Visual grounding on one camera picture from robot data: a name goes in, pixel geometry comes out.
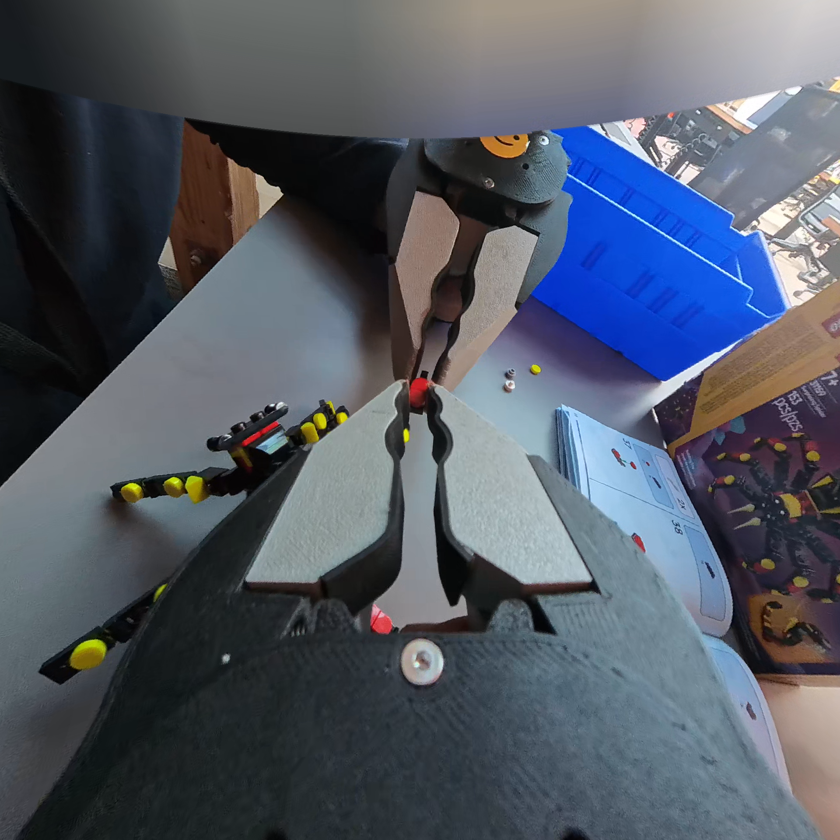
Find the person's left hand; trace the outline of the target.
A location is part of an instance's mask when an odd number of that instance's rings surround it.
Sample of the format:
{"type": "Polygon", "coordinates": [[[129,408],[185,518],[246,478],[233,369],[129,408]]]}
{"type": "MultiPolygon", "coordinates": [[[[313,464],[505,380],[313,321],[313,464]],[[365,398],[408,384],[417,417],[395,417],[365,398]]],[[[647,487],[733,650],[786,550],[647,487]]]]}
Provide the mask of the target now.
{"type": "Polygon", "coordinates": [[[441,322],[456,322],[465,306],[464,276],[445,276],[437,284],[433,301],[434,318],[441,322]]]}

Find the wooden beam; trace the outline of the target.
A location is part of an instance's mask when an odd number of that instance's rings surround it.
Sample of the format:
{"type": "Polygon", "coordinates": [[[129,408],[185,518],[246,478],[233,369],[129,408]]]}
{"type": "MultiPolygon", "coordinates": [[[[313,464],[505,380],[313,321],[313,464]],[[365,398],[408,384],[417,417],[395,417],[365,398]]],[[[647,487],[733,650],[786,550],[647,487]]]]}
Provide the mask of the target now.
{"type": "Polygon", "coordinates": [[[182,290],[191,291],[280,198],[278,187],[229,159],[186,122],[169,236],[182,290]]]}

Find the blue plastic storage bin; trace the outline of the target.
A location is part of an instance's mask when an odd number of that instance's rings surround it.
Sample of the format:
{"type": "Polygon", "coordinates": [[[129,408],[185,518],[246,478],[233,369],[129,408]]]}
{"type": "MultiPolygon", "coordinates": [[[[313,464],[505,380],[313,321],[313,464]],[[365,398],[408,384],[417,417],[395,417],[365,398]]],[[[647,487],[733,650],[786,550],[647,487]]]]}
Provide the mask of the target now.
{"type": "Polygon", "coordinates": [[[594,128],[558,135],[568,232],[532,298],[660,381],[784,315],[761,233],[594,128]]]}

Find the purple lego set box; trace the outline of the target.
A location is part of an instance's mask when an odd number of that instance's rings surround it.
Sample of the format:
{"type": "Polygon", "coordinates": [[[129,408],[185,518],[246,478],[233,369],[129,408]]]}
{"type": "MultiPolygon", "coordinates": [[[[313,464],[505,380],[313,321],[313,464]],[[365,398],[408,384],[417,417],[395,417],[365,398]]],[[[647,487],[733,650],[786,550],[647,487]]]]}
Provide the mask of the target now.
{"type": "Polygon", "coordinates": [[[657,404],[760,676],[838,686],[839,284],[657,404]]]}

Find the lego instruction booklet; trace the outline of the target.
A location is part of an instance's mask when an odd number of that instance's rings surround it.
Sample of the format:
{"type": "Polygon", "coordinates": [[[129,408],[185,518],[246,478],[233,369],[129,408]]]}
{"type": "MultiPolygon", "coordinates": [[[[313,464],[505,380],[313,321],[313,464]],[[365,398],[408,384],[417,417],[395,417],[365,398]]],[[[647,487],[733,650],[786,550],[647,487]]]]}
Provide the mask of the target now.
{"type": "Polygon", "coordinates": [[[561,472],[630,538],[692,615],[765,762],[791,791],[781,742],[761,687],[723,639],[732,624],[732,592],[712,542],[666,452],[561,405],[555,411],[561,472]]]}

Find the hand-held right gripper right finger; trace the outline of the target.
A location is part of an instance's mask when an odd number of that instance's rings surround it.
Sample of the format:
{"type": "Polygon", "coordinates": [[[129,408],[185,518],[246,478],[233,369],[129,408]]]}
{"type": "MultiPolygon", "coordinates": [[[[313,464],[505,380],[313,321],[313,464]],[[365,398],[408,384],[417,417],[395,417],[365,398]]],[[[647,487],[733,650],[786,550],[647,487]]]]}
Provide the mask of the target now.
{"type": "Polygon", "coordinates": [[[483,629],[504,601],[533,625],[539,596],[594,592],[594,579],[527,451],[441,385],[427,392],[436,464],[437,568],[450,604],[483,629]]]}

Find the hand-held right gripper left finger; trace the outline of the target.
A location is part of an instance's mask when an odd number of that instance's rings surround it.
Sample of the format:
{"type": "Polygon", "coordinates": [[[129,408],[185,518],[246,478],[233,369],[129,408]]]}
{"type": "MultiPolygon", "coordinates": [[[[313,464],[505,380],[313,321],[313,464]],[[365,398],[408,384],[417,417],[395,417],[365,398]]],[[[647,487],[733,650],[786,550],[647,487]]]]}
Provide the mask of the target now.
{"type": "Polygon", "coordinates": [[[310,449],[245,576],[258,593],[336,600],[357,615],[402,566],[408,383],[396,381],[310,449]]]}

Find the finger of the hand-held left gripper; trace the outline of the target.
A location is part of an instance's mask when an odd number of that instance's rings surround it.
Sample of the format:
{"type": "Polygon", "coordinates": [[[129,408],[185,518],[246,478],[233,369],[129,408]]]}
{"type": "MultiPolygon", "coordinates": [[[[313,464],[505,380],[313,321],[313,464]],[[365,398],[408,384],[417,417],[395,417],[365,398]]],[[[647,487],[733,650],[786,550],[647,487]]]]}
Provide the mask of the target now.
{"type": "Polygon", "coordinates": [[[396,381],[409,382],[419,372],[435,295],[452,258],[459,228],[460,222],[444,198],[414,193],[388,273],[396,381]]]}
{"type": "Polygon", "coordinates": [[[448,333],[434,383],[454,389],[507,327],[517,311],[539,236],[520,226],[496,228],[483,238],[465,279],[468,301],[448,333]]]}

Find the person's dark clothing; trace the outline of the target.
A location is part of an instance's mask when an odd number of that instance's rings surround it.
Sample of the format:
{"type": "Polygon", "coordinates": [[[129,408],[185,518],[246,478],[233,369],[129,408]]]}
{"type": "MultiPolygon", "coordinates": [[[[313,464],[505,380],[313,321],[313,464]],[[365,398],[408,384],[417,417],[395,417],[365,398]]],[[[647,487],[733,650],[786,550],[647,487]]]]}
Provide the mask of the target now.
{"type": "Polygon", "coordinates": [[[408,139],[184,119],[2,80],[2,482],[172,309],[159,257],[186,124],[385,252],[385,190],[408,139]]]}

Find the black office chair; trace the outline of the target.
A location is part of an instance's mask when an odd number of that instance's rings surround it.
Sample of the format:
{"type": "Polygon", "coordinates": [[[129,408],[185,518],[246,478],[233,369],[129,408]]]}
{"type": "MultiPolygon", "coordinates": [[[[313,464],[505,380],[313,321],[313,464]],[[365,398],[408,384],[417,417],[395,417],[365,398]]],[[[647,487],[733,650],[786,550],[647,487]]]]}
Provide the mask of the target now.
{"type": "Polygon", "coordinates": [[[803,303],[839,279],[839,190],[825,194],[773,236],[765,235],[774,258],[797,268],[787,294],[803,303]]]}

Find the black yellow lego spider model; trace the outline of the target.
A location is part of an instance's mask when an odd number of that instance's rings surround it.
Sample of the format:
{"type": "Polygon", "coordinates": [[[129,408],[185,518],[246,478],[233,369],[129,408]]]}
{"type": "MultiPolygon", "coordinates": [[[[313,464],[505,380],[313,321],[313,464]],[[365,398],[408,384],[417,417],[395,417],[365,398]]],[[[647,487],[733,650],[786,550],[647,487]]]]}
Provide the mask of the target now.
{"type": "MultiPolygon", "coordinates": [[[[231,426],[225,434],[208,438],[206,448],[226,453],[233,461],[231,467],[169,470],[155,476],[118,481],[110,486],[112,498],[130,505],[160,497],[187,497],[192,503],[199,503],[211,497],[249,496],[292,456],[307,451],[350,417],[345,406],[321,400],[299,423],[285,427],[282,419],[288,410],[284,402],[270,403],[251,414],[247,421],[231,426]]],[[[38,672],[62,685],[82,671],[99,667],[113,648],[128,643],[135,635],[169,583],[169,579],[163,579],[107,621],[48,658],[38,672]]]]}

